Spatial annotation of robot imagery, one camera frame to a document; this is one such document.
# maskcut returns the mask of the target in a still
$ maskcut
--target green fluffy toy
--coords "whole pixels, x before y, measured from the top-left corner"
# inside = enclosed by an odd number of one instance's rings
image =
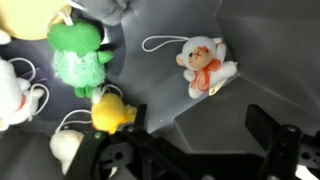
[[[104,64],[113,57],[111,51],[97,51],[99,30],[81,20],[74,20],[73,25],[54,24],[48,41],[55,51],[53,65],[58,76],[75,88],[77,97],[91,98],[92,90],[104,83]]]

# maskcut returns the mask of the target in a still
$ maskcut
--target teddy bear ear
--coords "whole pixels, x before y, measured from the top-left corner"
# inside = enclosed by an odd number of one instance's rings
[[[0,131],[5,131],[9,128],[9,123],[0,118]]]
[[[179,66],[185,66],[183,60],[182,60],[182,54],[178,54],[176,57],[176,61],[179,64]]]

